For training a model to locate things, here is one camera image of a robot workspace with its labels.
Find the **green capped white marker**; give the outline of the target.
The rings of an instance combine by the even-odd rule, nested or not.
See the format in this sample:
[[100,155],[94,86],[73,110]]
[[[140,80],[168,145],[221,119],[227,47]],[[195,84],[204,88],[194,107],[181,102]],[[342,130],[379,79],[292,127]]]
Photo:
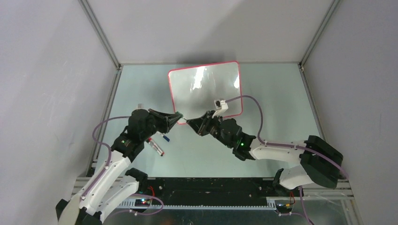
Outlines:
[[177,117],[179,118],[179,120],[184,120],[187,121],[187,119],[184,117],[184,115],[180,112],[175,112],[175,114],[177,115]]

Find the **red framed whiteboard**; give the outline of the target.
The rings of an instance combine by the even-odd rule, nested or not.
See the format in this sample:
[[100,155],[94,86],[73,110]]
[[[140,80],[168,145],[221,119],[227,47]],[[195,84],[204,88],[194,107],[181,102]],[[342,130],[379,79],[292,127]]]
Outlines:
[[237,61],[172,69],[168,82],[174,111],[187,119],[216,110],[216,100],[227,101],[242,95]]

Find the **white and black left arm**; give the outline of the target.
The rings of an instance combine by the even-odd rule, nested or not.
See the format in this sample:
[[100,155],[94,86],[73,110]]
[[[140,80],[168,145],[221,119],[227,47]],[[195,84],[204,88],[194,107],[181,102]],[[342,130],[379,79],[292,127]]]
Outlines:
[[58,224],[101,225],[126,198],[144,196],[149,191],[148,175],[129,166],[148,139],[156,133],[168,133],[182,117],[179,112],[134,110],[114,143],[105,145],[108,157],[100,169],[69,201],[61,199],[58,202]]

